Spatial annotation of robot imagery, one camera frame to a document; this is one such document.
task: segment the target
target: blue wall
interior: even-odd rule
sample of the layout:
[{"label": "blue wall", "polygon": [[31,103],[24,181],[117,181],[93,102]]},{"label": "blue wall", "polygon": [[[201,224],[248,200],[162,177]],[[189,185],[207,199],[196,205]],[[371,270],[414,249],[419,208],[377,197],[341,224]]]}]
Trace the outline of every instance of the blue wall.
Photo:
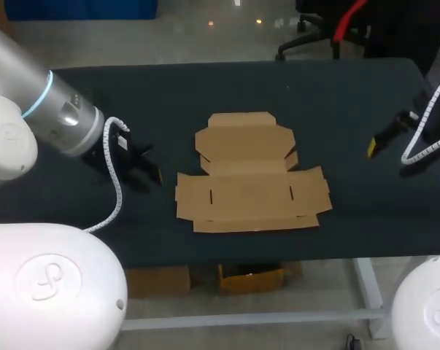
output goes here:
[{"label": "blue wall", "polygon": [[150,20],[158,0],[5,0],[10,20]]}]

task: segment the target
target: black tablecloth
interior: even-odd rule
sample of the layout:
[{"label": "black tablecloth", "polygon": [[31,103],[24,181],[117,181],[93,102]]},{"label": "black tablecloth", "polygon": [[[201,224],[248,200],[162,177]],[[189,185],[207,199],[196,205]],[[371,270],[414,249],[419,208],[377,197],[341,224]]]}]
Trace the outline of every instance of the black tablecloth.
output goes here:
[{"label": "black tablecloth", "polygon": [[[405,135],[373,160],[372,135],[412,103],[425,82],[405,60],[126,66],[57,71],[92,91],[106,116],[155,144],[164,186],[124,188],[123,210],[96,235],[123,266],[268,262],[440,254],[440,161],[398,175]],[[321,165],[334,209],[320,227],[249,234],[195,234],[176,218],[176,173],[200,174],[194,133],[215,112],[269,111],[294,130],[302,169]],[[40,144],[35,167],[0,187],[0,222],[86,228],[115,204],[110,182],[79,159]]]}]

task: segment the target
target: cardboard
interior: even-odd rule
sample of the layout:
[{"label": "cardboard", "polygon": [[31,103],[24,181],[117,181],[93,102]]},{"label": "cardboard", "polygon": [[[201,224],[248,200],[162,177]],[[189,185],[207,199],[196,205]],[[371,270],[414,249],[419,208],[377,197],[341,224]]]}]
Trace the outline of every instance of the cardboard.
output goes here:
[{"label": "cardboard", "polygon": [[218,266],[220,290],[229,295],[243,295],[273,292],[283,285],[285,270],[278,264],[274,269],[263,272],[243,271],[235,276],[225,275],[225,266]]},{"label": "cardboard", "polygon": [[321,167],[298,164],[293,132],[267,112],[214,114],[196,134],[208,176],[178,174],[177,217],[195,232],[225,233],[318,226],[331,209]]},{"label": "cardboard", "polygon": [[125,272],[130,299],[178,295],[190,290],[187,266],[137,268]]}]

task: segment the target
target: flattened cardboard box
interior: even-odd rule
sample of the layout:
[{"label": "flattened cardboard box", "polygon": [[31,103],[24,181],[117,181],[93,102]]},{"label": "flattened cardboard box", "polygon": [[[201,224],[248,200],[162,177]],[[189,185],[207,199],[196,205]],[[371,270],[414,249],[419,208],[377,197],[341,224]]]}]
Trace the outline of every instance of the flattened cardboard box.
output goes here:
[{"label": "flattened cardboard box", "polygon": [[318,226],[331,209],[322,169],[298,164],[293,132],[268,112],[214,114],[196,134],[208,176],[178,174],[177,217],[195,232],[224,233]]}]

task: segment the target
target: white cable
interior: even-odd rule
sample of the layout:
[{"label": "white cable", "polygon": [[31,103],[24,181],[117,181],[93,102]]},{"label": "white cable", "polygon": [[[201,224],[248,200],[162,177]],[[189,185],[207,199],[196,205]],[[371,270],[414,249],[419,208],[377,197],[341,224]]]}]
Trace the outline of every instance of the white cable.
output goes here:
[{"label": "white cable", "polygon": [[408,147],[405,149],[403,155],[401,156],[401,162],[406,166],[418,162],[419,160],[423,159],[426,155],[429,155],[430,153],[440,148],[440,140],[439,140],[436,143],[425,148],[423,151],[409,158],[409,154],[411,153],[413,147],[417,143],[417,140],[421,136],[421,133],[424,130],[424,126],[427,123],[427,119],[429,118],[429,115],[431,115],[432,108],[436,104],[437,98],[439,98],[439,96],[440,96],[440,85],[437,88],[436,92],[433,94],[431,100],[429,101],[429,104],[427,105],[427,108],[424,111],[424,115],[422,116],[422,119],[419,125],[417,126],[417,130],[414,133],[414,136],[412,137],[411,141],[408,144]]},{"label": "white cable", "polygon": [[121,119],[117,119],[116,117],[110,117],[108,120],[104,123],[103,128],[103,152],[104,152],[104,159],[106,160],[106,165],[108,167],[109,176],[111,177],[112,183],[115,186],[116,191],[116,206],[112,213],[102,222],[99,224],[96,224],[92,227],[89,227],[85,229],[85,232],[92,233],[96,230],[99,230],[100,228],[103,228],[104,226],[108,225],[114,218],[119,214],[120,208],[123,205],[123,190],[120,188],[119,180],[117,179],[117,174],[115,167],[112,164],[111,160],[111,152],[109,150],[109,129],[111,128],[111,124],[116,124],[119,128],[121,128],[125,132],[129,132],[129,128]]}]

